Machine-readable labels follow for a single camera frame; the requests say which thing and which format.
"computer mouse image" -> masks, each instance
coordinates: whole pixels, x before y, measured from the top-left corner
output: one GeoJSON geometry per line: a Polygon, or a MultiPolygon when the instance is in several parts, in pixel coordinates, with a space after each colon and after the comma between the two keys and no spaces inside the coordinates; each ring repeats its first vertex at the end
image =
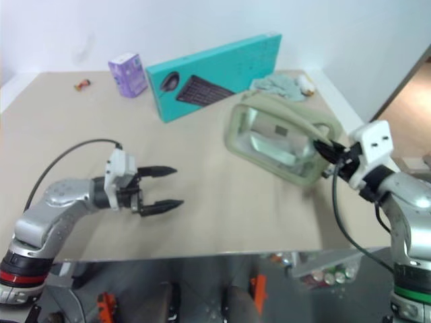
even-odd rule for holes
{"type": "Polygon", "coordinates": [[[164,78],[162,84],[160,84],[160,89],[165,92],[170,92],[176,89],[180,83],[180,75],[178,72],[170,72],[164,78]]]}

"green ring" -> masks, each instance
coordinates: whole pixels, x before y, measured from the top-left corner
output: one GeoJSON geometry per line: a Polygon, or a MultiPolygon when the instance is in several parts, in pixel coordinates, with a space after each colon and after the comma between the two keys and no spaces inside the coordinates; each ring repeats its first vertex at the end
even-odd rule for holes
{"type": "Polygon", "coordinates": [[[410,291],[409,289],[401,288],[398,286],[394,286],[393,290],[396,294],[400,296],[404,296],[415,301],[422,301],[431,305],[431,294],[420,293],[418,291],[410,291]]]}

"purple box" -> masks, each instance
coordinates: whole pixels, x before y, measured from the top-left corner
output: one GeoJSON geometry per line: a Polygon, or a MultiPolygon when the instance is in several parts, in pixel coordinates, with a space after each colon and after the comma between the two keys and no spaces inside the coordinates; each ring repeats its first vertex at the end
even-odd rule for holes
{"type": "Polygon", "coordinates": [[[138,54],[126,53],[108,62],[112,76],[122,96],[138,96],[148,83],[138,54]]]}

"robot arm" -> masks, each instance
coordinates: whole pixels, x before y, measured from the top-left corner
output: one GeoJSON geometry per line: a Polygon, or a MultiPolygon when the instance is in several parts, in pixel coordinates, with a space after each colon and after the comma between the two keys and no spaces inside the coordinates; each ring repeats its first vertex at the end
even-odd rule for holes
{"type": "Polygon", "coordinates": [[[339,176],[367,201],[378,203],[391,224],[394,290],[387,322],[431,323],[431,185],[384,166],[392,152],[389,126],[376,121],[352,135],[346,149],[314,143],[339,176]]]}
{"type": "Polygon", "coordinates": [[[41,200],[15,225],[9,250],[0,264],[0,322],[37,319],[40,297],[51,265],[75,224],[101,209],[130,208],[141,216],[167,212],[183,202],[164,200],[144,205],[141,177],[159,177],[175,169],[136,168],[132,156],[115,149],[106,163],[105,177],[66,179],[51,184],[41,200]]]}

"table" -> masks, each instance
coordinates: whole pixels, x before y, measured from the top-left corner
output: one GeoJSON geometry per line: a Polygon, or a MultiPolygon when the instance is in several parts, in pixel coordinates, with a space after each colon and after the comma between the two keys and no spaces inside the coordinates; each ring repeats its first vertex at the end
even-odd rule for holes
{"type": "MultiPolygon", "coordinates": [[[[349,247],[333,218],[330,180],[303,189],[225,148],[224,131],[240,98],[232,96],[164,124],[151,89],[124,98],[109,72],[40,74],[2,114],[0,252],[7,250],[14,223],[43,169],[66,148],[98,137],[120,141],[138,166],[178,170],[141,182],[147,204],[161,199],[185,203],[147,218],[126,209],[85,217],[58,261],[349,247]],[[84,78],[92,84],[77,92],[73,84],[84,78]]],[[[304,104],[331,111],[319,94],[304,104]]],[[[347,143],[345,135],[341,141],[347,143]]],[[[34,200],[55,180],[100,176],[112,149],[99,143],[74,151],[52,169],[34,200]]],[[[341,181],[339,203],[347,230],[361,245],[389,245],[373,206],[341,181]]]]}

